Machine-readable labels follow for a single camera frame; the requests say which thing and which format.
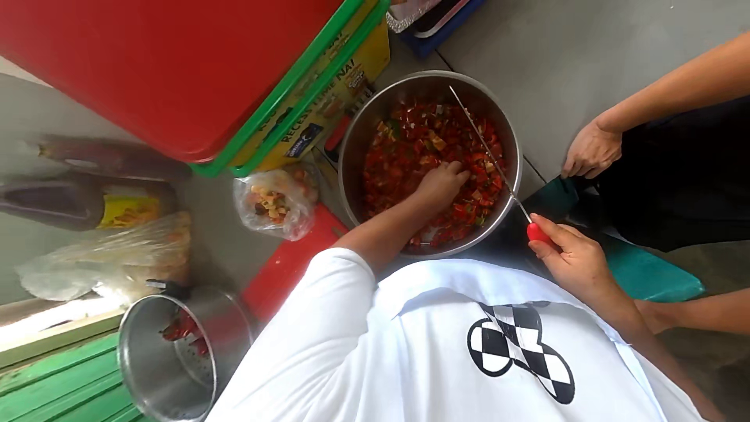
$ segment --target aluminum pot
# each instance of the aluminum pot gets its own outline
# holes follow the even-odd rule
[[[199,356],[190,342],[168,342],[160,331],[185,310],[208,345]],[[118,361],[133,403],[160,422],[206,418],[253,342],[245,309],[234,296],[196,287],[185,301],[154,294],[135,302],[120,323]]]
[[[415,99],[455,104],[456,100],[448,88],[449,85],[456,90],[466,108],[475,115],[486,117],[495,125],[507,166],[505,174],[513,189],[518,189],[521,181],[521,148],[495,95],[486,86],[466,75],[449,71],[418,72],[405,76],[373,96],[346,130],[339,158],[338,184],[346,213],[355,224],[360,225],[365,220],[362,212],[365,194],[362,182],[364,156],[377,132],[378,123],[386,120],[391,110],[399,104],[406,104]],[[492,233],[512,205],[510,194],[503,190],[484,225],[469,236],[436,248],[425,245],[418,252],[401,252],[401,256],[412,259],[445,258],[468,249]]]

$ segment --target yellow label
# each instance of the yellow label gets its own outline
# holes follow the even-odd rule
[[[104,217],[97,228],[131,228],[159,218],[155,197],[104,195]]]

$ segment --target plastic bag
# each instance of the plastic bag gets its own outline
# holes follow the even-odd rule
[[[401,33],[409,25],[437,6],[440,0],[391,0],[391,7],[385,14],[388,27]]]
[[[16,267],[21,286],[36,297],[72,300],[96,291],[123,305],[158,289],[148,279],[187,283],[190,223],[176,213],[96,240],[65,246]]]
[[[235,179],[234,200],[245,227],[295,241],[314,223],[315,167],[300,163]]]

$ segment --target person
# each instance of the person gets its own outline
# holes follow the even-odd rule
[[[561,177],[594,179],[626,240],[669,252],[750,239],[750,32],[584,126]]]
[[[677,303],[636,300],[651,332],[675,327],[750,336],[750,288]]]
[[[557,284],[468,259],[374,273],[447,208],[469,172],[406,200],[311,262],[207,422],[723,420],[615,283],[599,245],[536,214]]]

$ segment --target chopped vegetables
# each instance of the chopped vegetables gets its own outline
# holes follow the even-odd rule
[[[250,187],[250,192],[247,201],[248,204],[255,204],[256,215],[267,215],[272,222],[278,225],[284,223],[284,218],[290,210],[284,202],[284,194],[255,185]]]
[[[503,148],[491,122],[480,131],[503,166]],[[460,240],[487,221],[503,181],[474,133],[464,112],[449,104],[402,104],[390,119],[380,122],[364,159],[364,212],[366,218],[385,211],[412,194],[424,175],[441,161],[460,161],[471,170],[453,206],[432,219],[410,241],[417,249]]]

